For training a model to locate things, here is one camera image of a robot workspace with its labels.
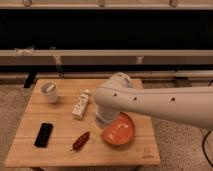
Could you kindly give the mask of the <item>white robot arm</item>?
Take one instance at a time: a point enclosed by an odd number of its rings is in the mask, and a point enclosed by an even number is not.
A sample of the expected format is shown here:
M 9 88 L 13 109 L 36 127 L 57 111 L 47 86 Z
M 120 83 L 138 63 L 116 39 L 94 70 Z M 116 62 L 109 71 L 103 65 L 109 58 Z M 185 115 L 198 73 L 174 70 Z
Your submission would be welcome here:
M 213 87 L 137 89 L 119 72 L 99 85 L 93 97 L 102 125 L 112 123 L 120 112 L 134 112 L 213 130 Z

